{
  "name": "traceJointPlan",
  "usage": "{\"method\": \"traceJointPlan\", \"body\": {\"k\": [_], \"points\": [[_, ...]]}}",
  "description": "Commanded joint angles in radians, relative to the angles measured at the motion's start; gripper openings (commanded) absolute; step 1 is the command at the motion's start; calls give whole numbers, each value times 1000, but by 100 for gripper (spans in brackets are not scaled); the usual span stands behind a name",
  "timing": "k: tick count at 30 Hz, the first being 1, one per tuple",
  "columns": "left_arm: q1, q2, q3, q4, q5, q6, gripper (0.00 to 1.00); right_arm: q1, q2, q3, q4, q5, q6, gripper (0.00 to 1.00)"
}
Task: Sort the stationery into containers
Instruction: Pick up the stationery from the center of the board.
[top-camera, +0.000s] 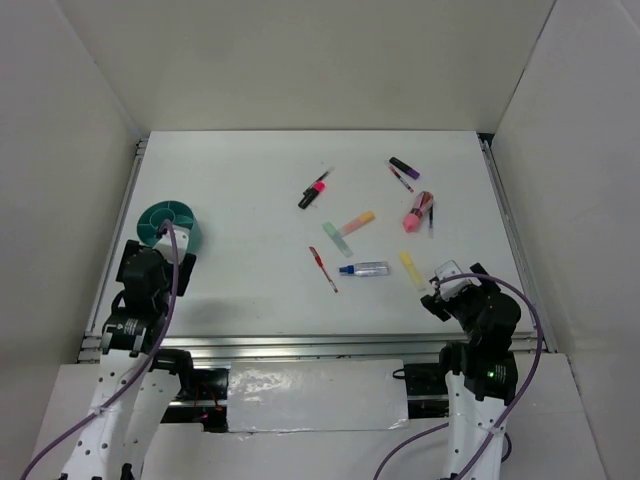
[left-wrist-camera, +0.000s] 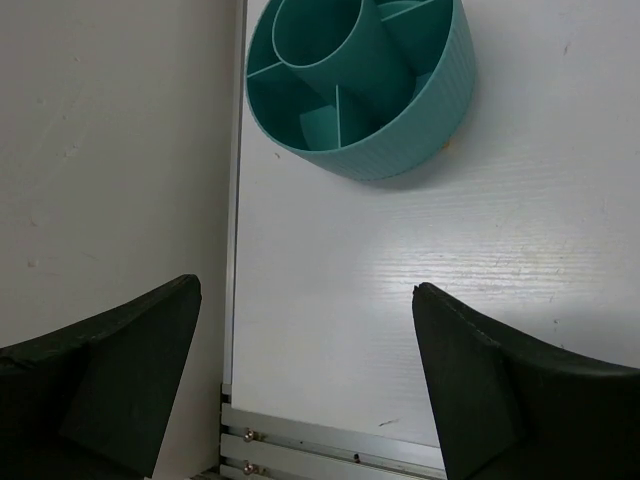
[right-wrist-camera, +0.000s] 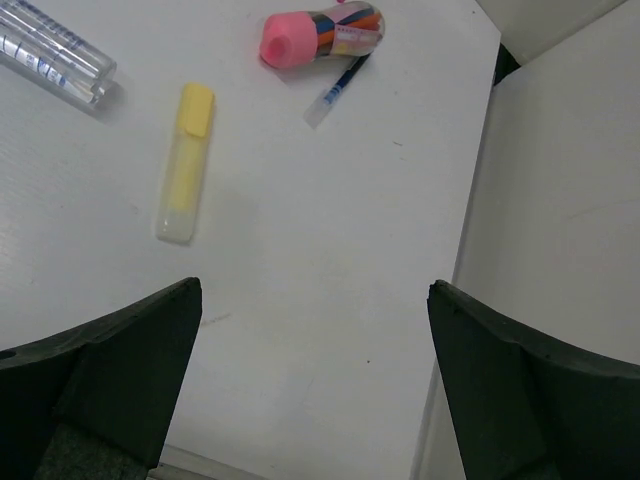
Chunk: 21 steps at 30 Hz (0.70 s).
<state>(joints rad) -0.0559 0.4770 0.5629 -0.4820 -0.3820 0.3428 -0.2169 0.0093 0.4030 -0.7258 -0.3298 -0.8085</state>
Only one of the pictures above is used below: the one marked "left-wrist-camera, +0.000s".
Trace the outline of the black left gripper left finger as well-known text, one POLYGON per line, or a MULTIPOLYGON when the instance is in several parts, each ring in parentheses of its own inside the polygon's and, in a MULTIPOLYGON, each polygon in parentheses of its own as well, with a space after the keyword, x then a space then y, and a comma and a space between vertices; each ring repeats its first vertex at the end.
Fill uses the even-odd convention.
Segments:
POLYGON ((201 307, 182 275, 1 350, 4 479, 153 475, 201 307))

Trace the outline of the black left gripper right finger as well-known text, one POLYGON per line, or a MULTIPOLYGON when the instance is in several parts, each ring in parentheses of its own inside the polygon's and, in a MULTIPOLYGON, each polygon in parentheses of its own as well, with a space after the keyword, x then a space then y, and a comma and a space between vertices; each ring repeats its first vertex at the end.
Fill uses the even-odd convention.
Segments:
POLYGON ((635 479, 639 372, 418 285, 412 313, 450 479, 635 479))

